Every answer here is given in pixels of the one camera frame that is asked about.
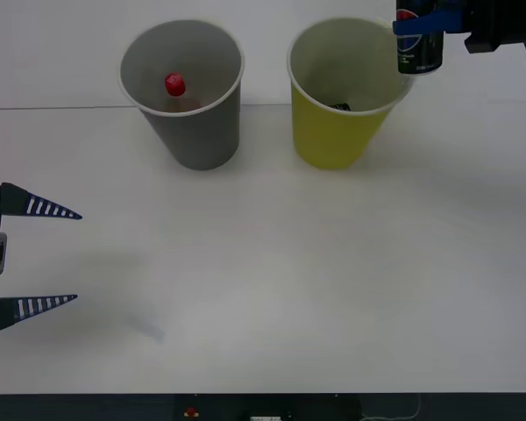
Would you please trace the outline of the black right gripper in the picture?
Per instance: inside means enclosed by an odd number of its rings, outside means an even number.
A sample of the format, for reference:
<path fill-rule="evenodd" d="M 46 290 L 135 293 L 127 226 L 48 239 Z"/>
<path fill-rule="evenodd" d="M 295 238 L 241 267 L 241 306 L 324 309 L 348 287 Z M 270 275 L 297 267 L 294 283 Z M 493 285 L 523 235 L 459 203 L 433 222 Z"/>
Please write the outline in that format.
<path fill-rule="evenodd" d="M 470 54 L 492 53 L 499 46 L 526 43 L 526 0 L 468 1 L 465 40 Z M 462 33 L 463 11 L 441 9 L 421 16 L 400 9 L 393 22 L 395 35 Z"/>

